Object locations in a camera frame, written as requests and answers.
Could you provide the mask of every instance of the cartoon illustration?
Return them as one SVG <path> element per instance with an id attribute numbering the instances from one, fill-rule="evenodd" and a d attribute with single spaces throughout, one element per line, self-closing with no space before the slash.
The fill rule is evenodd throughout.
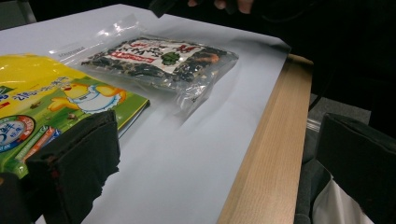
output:
<path id="1" fill-rule="evenodd" d="M 80 109 L 86 114 L 107 111 L 123 102 L 126 91 L 112 86 L 85 85 L 81 83 L 63 84 L 61 90 L 66 97 L 54 97 L 48 106 L 51 111 L 64 107 Z"/>

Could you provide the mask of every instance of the white table surface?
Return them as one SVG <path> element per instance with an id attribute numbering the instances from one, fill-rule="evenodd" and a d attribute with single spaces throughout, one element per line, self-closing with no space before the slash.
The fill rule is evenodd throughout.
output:
<path id="1" fill-rule="evenodd" d="M 49 55 L 132 13 L 150 34 L 217 46 L 239 60 L 187 120 L 173 114 L 169 94 L 131 90 L 151 106 L 120 139 L 120 171 L 83 223 L 216 223 L 288 56 L 280 39 L 115 5 L 1 31 L 0 55 Z"/>

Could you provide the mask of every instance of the snack package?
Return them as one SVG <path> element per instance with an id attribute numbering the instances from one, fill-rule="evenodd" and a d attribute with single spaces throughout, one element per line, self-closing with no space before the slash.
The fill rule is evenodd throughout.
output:
<path id="1" fill-rule="evenodd" d="M 50 53 L 87 73 L 125 77 L 138 86 L 173 91 L 185 115 L 207 99 L 216 81 L 238 60 L 225 49 L 149 35 L 134 15 L 91 39 Z"/>
<path id="2" fill-rule="evenodd" d="M 85 118 L 117 114 L 119 137 L 149 100 L 49 57 L 0 56 L 0 172 L 27 174 L 25 161 Z"/>

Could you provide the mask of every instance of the logo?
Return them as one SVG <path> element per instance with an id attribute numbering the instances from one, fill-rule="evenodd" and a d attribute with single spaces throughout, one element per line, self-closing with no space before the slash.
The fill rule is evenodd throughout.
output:
<path id="1" fill-rule="evenodd" d="M 35 130 L 35 120 L 24 115 L 0 119 L 0 153 L 23 143 Z"/>

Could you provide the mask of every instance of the hand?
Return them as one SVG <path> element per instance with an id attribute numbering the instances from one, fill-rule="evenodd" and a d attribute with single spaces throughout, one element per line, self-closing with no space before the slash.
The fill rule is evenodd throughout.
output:
<path id="1" fill-rule="evenodd" d="M 251 6 L 253 5 L 254 0 L 236 0 L 238 3 L 238 9 L 240 12 L 244 14 L 249 14 L 251 11 Z M 189 0 L 189 7 L 197 6 L 197 2 L 195 0 Z M 218 9 L 224 9 L 227 6 L 226 0 L 215 0 L 215 6 Z"/>

